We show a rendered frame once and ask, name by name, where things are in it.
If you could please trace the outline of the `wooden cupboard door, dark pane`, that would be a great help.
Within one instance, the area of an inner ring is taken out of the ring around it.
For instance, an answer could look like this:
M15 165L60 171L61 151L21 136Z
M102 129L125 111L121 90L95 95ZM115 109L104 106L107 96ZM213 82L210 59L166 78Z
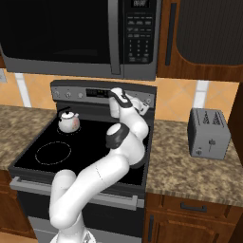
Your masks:
M165 65L171 3L177 3ZM162 0L160 78L243 82L243 0Z

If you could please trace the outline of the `plain wooden cupboard door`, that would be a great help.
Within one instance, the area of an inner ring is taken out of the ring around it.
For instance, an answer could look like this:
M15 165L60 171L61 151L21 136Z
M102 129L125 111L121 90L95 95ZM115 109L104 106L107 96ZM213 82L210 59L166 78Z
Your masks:
M219 243L219 233L198 219L153 211L146 212L147 243L150 215L154 216L151 243Z

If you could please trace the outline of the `black and silver microwave oven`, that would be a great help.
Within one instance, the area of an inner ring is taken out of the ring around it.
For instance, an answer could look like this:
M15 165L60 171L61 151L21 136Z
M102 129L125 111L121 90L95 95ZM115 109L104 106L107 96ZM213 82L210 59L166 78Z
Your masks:
M160 11L159 0L122 0L122 75L101 78L156 79Z

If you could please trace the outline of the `black microwave door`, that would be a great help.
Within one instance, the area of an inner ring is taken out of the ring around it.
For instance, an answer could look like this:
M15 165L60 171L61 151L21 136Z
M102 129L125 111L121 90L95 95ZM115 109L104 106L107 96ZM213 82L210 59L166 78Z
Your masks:
M113 77L108 0L0 0L7 70Z

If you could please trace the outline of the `wooden drawer front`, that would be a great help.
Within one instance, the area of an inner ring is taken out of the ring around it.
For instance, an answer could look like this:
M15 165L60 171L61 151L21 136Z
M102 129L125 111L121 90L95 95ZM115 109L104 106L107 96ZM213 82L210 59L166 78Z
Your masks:
M206 205L207 213L180 209L180 202L184 202L188 206L195 207L201 207L202 205ZM230 211L230 206L227 205L175 196L163 196L162 207L170 211L177 211L186 214L204 215L216 218L226 217Z

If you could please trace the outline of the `dark wooden side panel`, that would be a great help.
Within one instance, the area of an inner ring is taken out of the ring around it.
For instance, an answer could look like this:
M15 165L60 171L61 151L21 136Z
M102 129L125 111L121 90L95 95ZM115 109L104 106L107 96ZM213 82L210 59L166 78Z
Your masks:
M240 83L234 98L234 104L228 119L235 150L243 166L243 83Z

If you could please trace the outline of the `wooden base cupboard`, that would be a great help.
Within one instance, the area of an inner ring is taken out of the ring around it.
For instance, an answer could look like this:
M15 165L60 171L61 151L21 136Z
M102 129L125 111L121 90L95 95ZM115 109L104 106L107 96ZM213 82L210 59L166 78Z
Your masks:
M6 170L0 170L0 232L36 238L23 213L17 192L9 187L11 178Z

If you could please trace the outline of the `grey toaster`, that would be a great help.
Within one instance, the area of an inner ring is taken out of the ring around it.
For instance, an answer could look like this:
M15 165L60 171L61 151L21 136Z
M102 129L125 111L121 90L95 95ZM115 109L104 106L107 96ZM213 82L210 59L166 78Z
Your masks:
M221 110L192 108L187 134L189 153L192 157L225 158L231 132Z

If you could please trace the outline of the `black and silver stove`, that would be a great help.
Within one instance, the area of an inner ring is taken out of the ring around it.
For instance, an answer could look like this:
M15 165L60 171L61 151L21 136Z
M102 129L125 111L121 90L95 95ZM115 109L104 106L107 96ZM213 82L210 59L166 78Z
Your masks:
M79 114L80 128L73 133L64 133L58 127L57 114L29 144L29 146L9 166L11 180L21 180L49 184L56 173L70 170L76 174L98 159L106 156L105 134L110 126L118 121L110 114L109 91L119 87L141 103L152 99L154 106L141 116L148 124L148 135L143 140L145 154L142 160L131 166L129 172L117 183L101 193L115 196L145 197L145 185L148 172L152 135L154 128L155 103L157 89L142 84L107 83L97 81L56 80L50 83L52 99L56 102L57 113L70 107ZM60 92L60 98L53 97L54 91ZM48 216L50 195L16 191L22 209L38 239L38 243L50 243L58 230L51 226ZM136 211L87 203L83 209L84 224L91 231L97 243L141 243L144 219L144 207Z

